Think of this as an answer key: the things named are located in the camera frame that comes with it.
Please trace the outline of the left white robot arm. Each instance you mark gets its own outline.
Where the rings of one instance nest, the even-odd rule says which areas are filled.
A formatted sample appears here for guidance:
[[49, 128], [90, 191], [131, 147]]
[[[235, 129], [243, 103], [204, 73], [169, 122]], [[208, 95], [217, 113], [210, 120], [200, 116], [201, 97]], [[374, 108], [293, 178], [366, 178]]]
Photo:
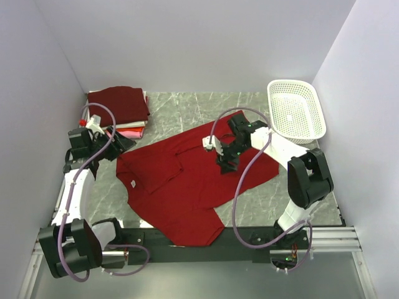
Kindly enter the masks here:
[[121, 240], [122, 228], [116, 218], [89, 224], [86, 220], [89, 197], [97, 177], [99, 162], [113, 161], [132, 149], [136, 142], [113, 131], [103, 133], [81, 127], [68, 133], [70, 148], [63, 167], [64, 189], [51, 222], [39, 231], [38, 239], [53, 277], [69, 276], [85, 282], [79, 273], [103, 265], [103, 250]]

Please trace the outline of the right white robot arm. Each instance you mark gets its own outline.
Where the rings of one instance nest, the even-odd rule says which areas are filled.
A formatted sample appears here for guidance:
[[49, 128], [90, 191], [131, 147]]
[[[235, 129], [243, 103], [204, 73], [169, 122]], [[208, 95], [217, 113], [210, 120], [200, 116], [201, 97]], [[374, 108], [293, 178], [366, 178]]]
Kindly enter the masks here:
[[246, 150], [257, 150], [239, 178], [233, 201], [238, 200], [246, 175], [262, 155], [267, 155], [286, 169], [290, 197], [284, 212], [274, 225], [274, 231], [277, 232], [275, 238], [264, 244], [250, 244], [240, 236], [236, 222], [233, 221], [236, 238], [250, 249], [265, 249], [279, 241], [292, 244], [302, 228], [310, 224], [309, 217], [316, 205], [334, 189], [324, 152], [319, 148], [307, 149], [282, 137], [270, 128], [266, 118], [250, 123], [240, 113], [230, 117], [228, 127], [234, 136], [230, 144], [224, 144], [215, 137], [216, 125], [212, 125], [209, 136], [202, 140], [204, 149], [216, 151], [217, 164], [222, 173], [236, 171], [239, 156]]

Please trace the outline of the folded pink t-shirt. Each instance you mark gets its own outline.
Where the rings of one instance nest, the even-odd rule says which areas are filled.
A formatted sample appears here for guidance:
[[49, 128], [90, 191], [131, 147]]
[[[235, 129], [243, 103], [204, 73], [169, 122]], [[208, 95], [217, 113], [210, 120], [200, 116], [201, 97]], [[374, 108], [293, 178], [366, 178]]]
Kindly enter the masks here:
[[129, 139], [141, 139], [143, 137], [143, 132], [134, 132], [134, 131], [124, 131], [123, 129], [118, 129], [118, 132]]

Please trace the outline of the folded orange-red t-shirt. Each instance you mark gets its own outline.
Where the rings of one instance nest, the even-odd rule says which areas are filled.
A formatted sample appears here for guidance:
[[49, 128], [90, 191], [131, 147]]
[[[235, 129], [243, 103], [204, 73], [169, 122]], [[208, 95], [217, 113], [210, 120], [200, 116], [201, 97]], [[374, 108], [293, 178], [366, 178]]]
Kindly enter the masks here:
[[144, 126], [141, 127], [133, 127], [133, 128], [124, 128], [124, 131], [134, 131], [134, 132], [143, 132], [145, 129]]

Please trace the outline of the folded dark red t-shirt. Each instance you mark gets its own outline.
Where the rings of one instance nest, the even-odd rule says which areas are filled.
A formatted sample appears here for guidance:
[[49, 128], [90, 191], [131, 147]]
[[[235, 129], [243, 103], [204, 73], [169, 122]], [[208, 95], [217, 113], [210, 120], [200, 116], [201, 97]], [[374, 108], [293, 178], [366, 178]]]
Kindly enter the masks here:
[[87, 94], [88, 103], [99, 103], [114, 115], [117, 125], [148, 121], [150, 115], [141, 88], [128, 86], [109, 87]]

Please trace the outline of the white perforated plastic basket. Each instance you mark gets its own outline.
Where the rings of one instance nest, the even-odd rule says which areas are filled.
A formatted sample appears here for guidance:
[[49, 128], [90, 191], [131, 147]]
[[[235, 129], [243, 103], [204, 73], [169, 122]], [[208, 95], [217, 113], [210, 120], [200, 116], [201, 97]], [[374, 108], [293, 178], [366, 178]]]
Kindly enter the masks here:
[[321, 139], [327, 131], [315, 88], [301, 80], [279, 79], [267, 85], [273, 130], [298, 145]]

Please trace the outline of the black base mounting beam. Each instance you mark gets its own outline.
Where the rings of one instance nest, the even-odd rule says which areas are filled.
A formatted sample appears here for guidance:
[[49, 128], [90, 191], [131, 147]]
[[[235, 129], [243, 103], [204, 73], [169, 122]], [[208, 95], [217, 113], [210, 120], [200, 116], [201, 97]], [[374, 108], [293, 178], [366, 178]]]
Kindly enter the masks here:
[[[240, 227], [241, 237], [252, 245], [265, 244], [278, 236], [273, 227]], [[250, 249], [241, 244], [236, 238], [233, 228], [225, 228], [222, 233], [205, 247], [184, 247], [174, 245], [159, 230], [154, 228], [122, 229], [122, 238], [114, 241], [113, 245], [134, 244], [141, 245], [149, 250], [150, 262], [232, 262], [252, 261], [254, 263], [270, 263], [271, 253], [294, 253], [295, 250], [306, 250], [309, 246], [307, 231], [301, 229], [293, 234], [286, 235], [281, 240], [264, 249]], [[126, 247], [106, 248], [103, 251], [104, 268], [122, 268], [127, 265], [142, 265], [147, 255], [144, 250]]]

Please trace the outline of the aluminium extrusion rail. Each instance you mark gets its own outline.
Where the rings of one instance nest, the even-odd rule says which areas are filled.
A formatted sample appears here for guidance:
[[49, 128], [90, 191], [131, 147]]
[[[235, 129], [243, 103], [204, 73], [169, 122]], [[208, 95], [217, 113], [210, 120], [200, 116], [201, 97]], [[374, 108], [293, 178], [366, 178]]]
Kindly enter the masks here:
[[[309, 228], [303, 228], [307, 231], [309, 246], [311, 252], [359, 252], [361, 251], [356, 232], [352, 227], [314, 227], [312, 232]], [[119, 248], [114, 245], [106, 248]], [[297, 254], [304, 254], [306, 250], [295, 250]], [[293, 253], [277, 252], [273, 250], [271, 256], [284, 255], [289, 256]]]

